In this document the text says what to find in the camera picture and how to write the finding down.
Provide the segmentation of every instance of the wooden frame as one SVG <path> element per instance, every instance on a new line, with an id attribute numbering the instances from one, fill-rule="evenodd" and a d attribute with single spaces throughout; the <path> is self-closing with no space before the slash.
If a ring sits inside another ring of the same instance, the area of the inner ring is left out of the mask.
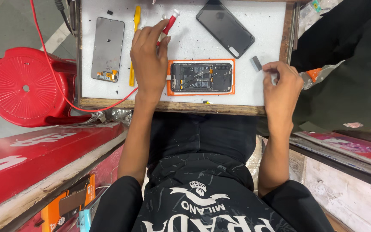
<path id="1" fill-rule="evenodd" d="M 284 17 L 283 35 L 281 37 L 280 57 L 279 60 L 285 63 L 290 62 L 291 44 L 294 39 L 293 19 L 295 16 L 295 0 L 259 0 L 268 2 L 287 2 L 286 14 Z M 77 27 L 77 56 L 82 55 L 81 45 L 81 5 L 77 1 L 75 3 L 76 13 L 74 22 Z M 118 101 L 118 99 L 103 99 L 103 98 L 83 98 L 81 97 L 81 61 L 77 58 L 77 96 L 78 106 L 80 108 L 98 108 L 108 107 Z M 125 100 L 115 108 L 134 109 L 134 100 Z M 234 115 L 252 115 L 252 116 L 266 116 L 264 106 L 238 106 L 238 105 L 221 105 L 221 104 L 203 104 L 203 103 L 187 103 L 187 102 L 159 102 L 156 111 L 169 112 L 184 112 L 184 113 L 220 113 L 220 114 L 234 114 Z"/>

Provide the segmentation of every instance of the red wire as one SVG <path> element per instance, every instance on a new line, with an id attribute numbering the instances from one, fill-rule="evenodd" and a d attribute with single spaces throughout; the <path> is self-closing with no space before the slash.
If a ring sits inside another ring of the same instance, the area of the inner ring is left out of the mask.
<path id="1" fill-rule="evenodd" d="M 98 111 L 103 111 L 103 110 L 107 110 L 109 108 L 113 108 L 114 106 L 120 104 L 121 102 L 125 101 L 129 96 L 131 96 L 131 94 L 133 94 L 137 89 L 138 87 L 136 87 L 131 93 L 129 93 L 125 98 L 121 99 L 120 101 L 118 101 L 117 103 L 109 106 L 109 107 L 106 107 L 106 108 L 101 108 L 101 109 L 97 109 L 97 110 L 87 110 L 87 109 L 82 109 L 82 108 L 78 108 L 76 106 L 74 106 L 68 99 L 67 97 L 65 96 L 65 94 L 62 92 L 61 90 L 61 86 L 59 85 L 58 81 L 57 81 L 57 78 L 55 76 L 55 71 L 51 65 L 51 62 L 49 61 L 49 57 L 48 57 L 48 53 L 47 53 L 47 50 L 45 49 L 45 44 L 44 44 L 44 39 L 43 39 L 43 35 L 41 34 L 41 31 L 40 31 L 40 26 L 38 25 L 38 22 L 37 22 L 37 15 L 35 14 L 35 6 L 34 6 L 34 0 L 30 0 L 30 3 L 31 3 L 31 8 L 32 8 L 32 14 L 34 16 L 34 22 L 35 22 L 35 26 L 37 27 L 37 31 L 38 31 L 38 34 L 40 36 L 40 40 L 41 40 L 41 44 L 43 45 L 43 48 L 44 48 L 44 53 L 45 53 L 45 57 L 47 58 L 47 62 L 49 64 L 49 68 L 51 69 L 51 72 L 52 72 L 52 75 L 54 77 L 54 80 L 55 80 L 55 83 L 58 87 L 58 90 L 59 92 L 61 93 L 61 95 L 64 97 L 65 101 L 67 101 L 72 107 L 76 108 L 77 110 L 80 110 L 80 111 L 85 111 L 85 112 L 98 112 Z"/>

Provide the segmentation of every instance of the white foam work surface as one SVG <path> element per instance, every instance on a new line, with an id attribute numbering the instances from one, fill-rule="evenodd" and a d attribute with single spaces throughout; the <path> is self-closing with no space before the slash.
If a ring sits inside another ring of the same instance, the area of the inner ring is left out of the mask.
<path id="1" fill-rule="evenodd" d="M 153 26 L 163 14 L 170 18 L 173 10 L 180 11 L 170 29 L 172 37 L 168 45 L 169 60 L 232 59 L 234 58 L 195 18 L 207 0 L 82 0 L 82 97 L 121 99 L 136 86 L 130 87 L 129 51 L 134 35 L 134 11 L 141 6 L 143 26 Z M 286 3 L 248 2 L 223 0 L 225 7 L 255 37 L 255 42 L 239 59 L 235 66 L 235 94 L 209 96 L 167 96 L 163 90 L 161 101 L 202 103 L 208 100 L 215 104 L 263 106 L 263 72 L 256 73 L 250 58 L 257 56 L 261 64 L 277 61 L 280 54 Z M 92 54 L 96 19 L 105 17 L 125 23 L 119 77 L 116 83 L 91 78 Z"/>

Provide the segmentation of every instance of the red sign board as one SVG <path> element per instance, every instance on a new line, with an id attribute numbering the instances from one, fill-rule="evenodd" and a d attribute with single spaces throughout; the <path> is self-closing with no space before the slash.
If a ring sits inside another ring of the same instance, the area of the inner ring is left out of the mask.
<path id="1" fill-rule="evenodd" d="M 63 125 L 0 139 L 0 203 L 123 130 L 119 123 Z"/>

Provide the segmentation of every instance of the left hand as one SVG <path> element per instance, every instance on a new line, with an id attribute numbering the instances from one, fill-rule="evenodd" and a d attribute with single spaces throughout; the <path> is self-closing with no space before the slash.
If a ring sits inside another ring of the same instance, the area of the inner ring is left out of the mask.
<path id="1" fill-rule="evenodd" d="M 161 20 L 154 27 L 138 29 L 134 34 L 130 56 L 138 84 L 135 99 L 142 106 L 155 108 L 166 84 L 167 45 L 171 37 L 167 36 L 160 42 L 158 54 L 157 40 L 168 22 L 168 19 Z"/>

